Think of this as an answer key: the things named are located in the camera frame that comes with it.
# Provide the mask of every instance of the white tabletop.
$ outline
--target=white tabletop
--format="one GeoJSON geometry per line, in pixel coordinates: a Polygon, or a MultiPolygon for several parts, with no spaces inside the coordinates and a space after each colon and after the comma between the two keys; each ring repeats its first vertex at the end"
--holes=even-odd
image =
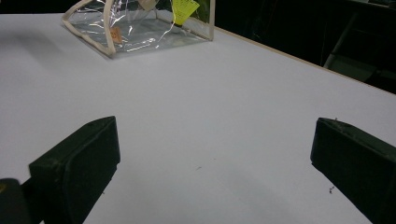
{"type": "Polygon", "coordinates": [[[318,117],[396,145],[396,96],[215,32],[109,60],[61,15],[0,16],[0,177],[117,117],[121,163],[85,223],[370,223],[309,159],[318,117]]]}

